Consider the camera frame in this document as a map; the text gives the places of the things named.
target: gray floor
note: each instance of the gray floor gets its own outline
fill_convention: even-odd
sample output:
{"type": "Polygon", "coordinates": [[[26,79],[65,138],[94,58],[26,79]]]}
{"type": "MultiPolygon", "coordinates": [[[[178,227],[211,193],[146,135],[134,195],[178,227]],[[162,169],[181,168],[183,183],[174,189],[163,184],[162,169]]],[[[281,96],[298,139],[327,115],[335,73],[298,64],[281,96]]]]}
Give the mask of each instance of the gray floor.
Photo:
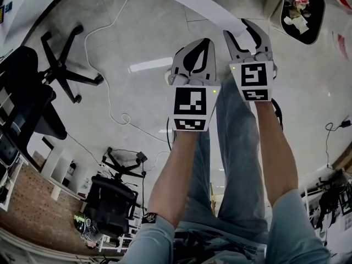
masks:
{"type": "MultiPolygon", "coordinates": [[[[325,139],[328,122],[339,124],[351,114],[352,64],[334,48],[331,29],[344,14],[327,7],[324,26],[318,41],[305,46],[291,37],[269,27],[262,15],[265,0],[215,0],[238,18],[247,18],[262,27],[271,38],[274,61],[279,68],[274,82],[273,97],[283,111],[285,135],[293,149],[299,172],[300,185],[313,181],[325,173],[321,169],[327,161],[325,139]]],[[[48,63],[40,44],[40,36],[51,30],[52,48],[60,53],[64,42],[77,24],[82,23],[84,33],[78,36],[69,55],[69,69],[89,77],[96,72],[88,68],[84,52],[85,35],[114,19],[124,0],[62,0],[36,29],[27,46],[38,52],[40,69],[48,63]]],[[[122,113],[131,116],[131,122],[150,134],[166,139],[166,68],[129,73],[132,64],[173,57],[190,41],[209,37],[215,43],[217,70],[221,75],[230,61],[222,31],[204,17],[173,0],[129,0],[116,24],[102,30],[87,42],[91,63],[101,69],[111,88],[112,115],[123,123],[122,113]]],[[[161,151],[168,151],[164,142],[157,141],[132,126],[119,126],[111,120],[105,84],[98,87],[71,83],[73,91],[82,95],[80,104],[72,104],[60,86],[52,84],[57,94],[53,102],[68,133],[86,146],[101,160],[108,146],[115,149],[143,151],[148,157],[145,169],[150,170],[161,151]]],[[[211,181],[214,192],[223,193],[224,175],[219,153],[216,121],[211,126],[211,181]]],[[[351,129],[341,129],[329,138],[331,162],[351,142],[351,129]]],[[[76,160],[96,168],[94,160],[71,138],[57,141],[72,149],[76,160]]],[[[124,153],[125,158],[133,155],[124,153]]],[[[145,180],[145,197],[149,198],[167,154],[161,154],[156,167],[145,180]]],[[[141,193],[141,180],[126,178],[137,183],[141,193]]]]}

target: jeans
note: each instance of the jeans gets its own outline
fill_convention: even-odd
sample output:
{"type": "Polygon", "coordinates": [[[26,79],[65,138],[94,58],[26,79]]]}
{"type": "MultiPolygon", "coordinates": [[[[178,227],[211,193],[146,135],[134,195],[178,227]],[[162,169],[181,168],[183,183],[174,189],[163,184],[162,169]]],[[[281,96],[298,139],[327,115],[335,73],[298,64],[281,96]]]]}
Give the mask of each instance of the jeans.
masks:
{"type": "Polygon", "coordinates": [[[182,221],[206,225],[258,243],[266,243],[262,173],[258,162],[256,119],[232,76],[222,84],[216,105],[224,198],[215,217],[210,203],[210,137],[200,132],[182,221]]]}

